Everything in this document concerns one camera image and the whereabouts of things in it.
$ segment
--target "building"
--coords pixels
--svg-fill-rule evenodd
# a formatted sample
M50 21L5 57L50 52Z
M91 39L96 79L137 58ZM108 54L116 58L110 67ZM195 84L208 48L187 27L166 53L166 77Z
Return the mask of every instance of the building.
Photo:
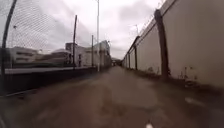
M14 63L32 63L36 60L38 51L24 47L13 47L9 49L9 53Z
M116 58L112 58L112 66L122 66L122 61Z
M90 67L91 63L89 63L89 56L87 54L88 48L79 46L76 44L75 46L75 56L73 54L73 46L74 43L66 43L65 49L71 52L71 56L69 58L69 63L73 64L73 61L75 59L75 65L77 67Z
M69 59L73 63L73 44L66 43L66 50L70 51L72 56ZM75 46L75 64L77 67L91 67L111 65L110 46L108 41L102 41L92 47L82 47L76 44Z
M71 53L65 49L58 49L51 54L38 56L37 63L48 63L57 66L66 66L69 64L68 60L71 57Z

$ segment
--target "road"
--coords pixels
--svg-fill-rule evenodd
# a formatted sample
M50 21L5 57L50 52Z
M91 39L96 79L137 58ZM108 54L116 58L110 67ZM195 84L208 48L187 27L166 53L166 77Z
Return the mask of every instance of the road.
M223 128L222 98L114 67L0 105L9 128Z

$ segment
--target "wall pillar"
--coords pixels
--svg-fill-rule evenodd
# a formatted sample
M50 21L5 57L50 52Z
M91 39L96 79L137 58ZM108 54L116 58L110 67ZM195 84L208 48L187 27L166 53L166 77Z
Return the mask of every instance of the wall pillar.
M156 10L154 13L156 24L159 31L159 42L160 42L160 50L161 50L161 67L162 67L162 79L168 80L169 77L169 61L168 61L168 50L167 50L167 40L166 40L166 32L163 24L163 17L161 15L160 10Z
M128 68L130 69L131 68L131 63L130 63L130 53L128 52Z
M134 51L135 51L135 70L138 70L138 56L137 56L137 46L134 45Z

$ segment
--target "fence post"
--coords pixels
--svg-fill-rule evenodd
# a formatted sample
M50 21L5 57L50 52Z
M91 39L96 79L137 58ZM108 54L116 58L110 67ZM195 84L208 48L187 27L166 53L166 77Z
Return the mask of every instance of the fence post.
M12 16L16 7L17 0L13 0L9 14L7 16L6 24L5 24L5 29L4 29L4 34L3 34L3 39L2 39L2 50L1 50L1 81L2 81L2 86L5 84L5 57L6 57L6 42L8 38L8 31L9 31L9 26L12 20Z
M135 51L135 70L138 70L138 56L137 56L137 46L134 45L134 51Z
M75 64L75 45L76 45L76 27L77 27L77 15L75 15L75 25L74 25L74 35L73 35L73 66L74 66L74 69L76 67L76 64Z
M101 51L101 43L100 43L100 50L99 50L99 57L100 57L100 61L99 61L99 63L100 63L100 65L99 65L99 70L101 69L101 67L103 66L103 62L102 62L102 55L103 55L103 52Z
M168 62L168 51L167 51L167 40L166 32L163 23L163 17L160 10L156 10L154 13L156 24L159 31L159 42L161 50L161 61L162 61L162 80L168 80L169 77L169 62Z
M93 52L94 52L93 51L93 40L94 40L94 36L92 35L92 55L91 55L91 58L92 58L91 59L92 60L92 67L94 66L94 64L93 64L94 63L94 61L93 61Z
M131 68L131 63L130 63L130 52L128 52L128 68L130 69Z

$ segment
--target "window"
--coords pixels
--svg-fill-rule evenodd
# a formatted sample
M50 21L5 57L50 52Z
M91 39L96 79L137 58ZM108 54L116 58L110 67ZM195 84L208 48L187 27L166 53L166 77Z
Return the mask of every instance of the window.
M24 56L33 56L32 53L25 53L25 52L17 52L18 55L24 55Z
M16 58L16 61L28 61L29 59L26 58Z

